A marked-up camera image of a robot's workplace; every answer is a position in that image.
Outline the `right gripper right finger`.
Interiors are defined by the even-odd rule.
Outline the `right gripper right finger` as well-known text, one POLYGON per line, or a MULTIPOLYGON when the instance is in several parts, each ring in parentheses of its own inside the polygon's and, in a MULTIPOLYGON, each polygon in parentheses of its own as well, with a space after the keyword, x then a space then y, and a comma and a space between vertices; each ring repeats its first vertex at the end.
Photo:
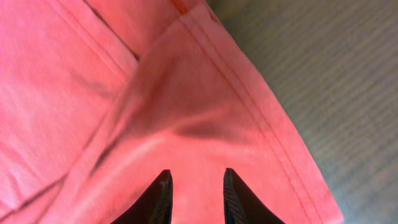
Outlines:
POLYGON ((224 173, 223 201, 226 224, 284 224, 232 168, 224 173))

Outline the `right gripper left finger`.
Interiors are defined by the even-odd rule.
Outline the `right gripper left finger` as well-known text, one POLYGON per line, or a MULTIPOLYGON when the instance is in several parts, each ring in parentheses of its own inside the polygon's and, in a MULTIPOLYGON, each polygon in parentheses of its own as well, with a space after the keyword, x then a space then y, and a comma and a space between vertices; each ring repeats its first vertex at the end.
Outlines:
POLYGON ((173 180, 171 171, 166 169, 112 224, 171 224, 172 204, 173 180))

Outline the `red printed t-shirt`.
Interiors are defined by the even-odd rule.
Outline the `red printed t-shirt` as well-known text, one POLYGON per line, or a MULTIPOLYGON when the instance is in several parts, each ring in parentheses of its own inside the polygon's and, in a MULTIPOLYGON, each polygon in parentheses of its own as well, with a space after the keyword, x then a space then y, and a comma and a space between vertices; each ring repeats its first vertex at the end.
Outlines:
POLYGON ((286 223, 343 221, 205 1, 1 2, 2 223, 110 223, 163 170, 173 223, 223 223, 228 168, 286 223))

